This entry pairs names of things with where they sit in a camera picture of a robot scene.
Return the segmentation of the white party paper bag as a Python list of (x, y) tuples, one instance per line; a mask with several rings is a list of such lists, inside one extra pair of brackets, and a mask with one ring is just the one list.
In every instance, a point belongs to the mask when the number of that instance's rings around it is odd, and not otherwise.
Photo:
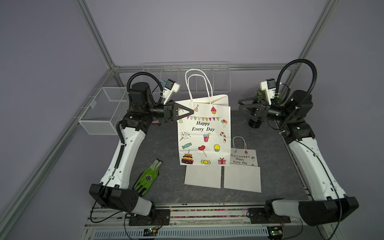
[(230, 164), (224, 168), (224, 188), (253, 193), (262, 192), (261, 168), (257, 152), (247, 147), (243, 137), (232, 139)]

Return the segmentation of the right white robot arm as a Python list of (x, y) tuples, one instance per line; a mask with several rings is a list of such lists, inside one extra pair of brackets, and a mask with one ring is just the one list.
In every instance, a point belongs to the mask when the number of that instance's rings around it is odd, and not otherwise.
[(271, 215), (301, 219), (308, 226), (339, 223), (359, 208), (339, 185), (324, 160), (316, 136), (305, 116), (312, 109), (312, 95), (296, 90), (282, 105), (268, 105), (260, 97), (240, 99), (239, 109), (247, 113), (250, 125), (264, 119), (279, 122), (279, 132), (309, 189), (311, 200), (274, 199), (266, 202)]

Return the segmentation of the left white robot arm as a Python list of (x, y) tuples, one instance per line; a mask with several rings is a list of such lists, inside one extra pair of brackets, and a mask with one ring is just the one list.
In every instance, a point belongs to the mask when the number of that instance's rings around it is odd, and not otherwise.
[(144, 218), (150, 224), (161, 219), (151, 201), (131, 189), (130, 175), (136, 155), (154, 118), (177, 121), (193, 114), (193, 110), (171, 100), (180, 85), (171, 79), (159, 84), (163, 89), (160, 102), (155, 103), (148, 83), (140, 82), (128, 87), (129, 108), (116, 123), (119, 144), (100, 183), (89, 190), (95, 203), (103, 208), (114, 209)]

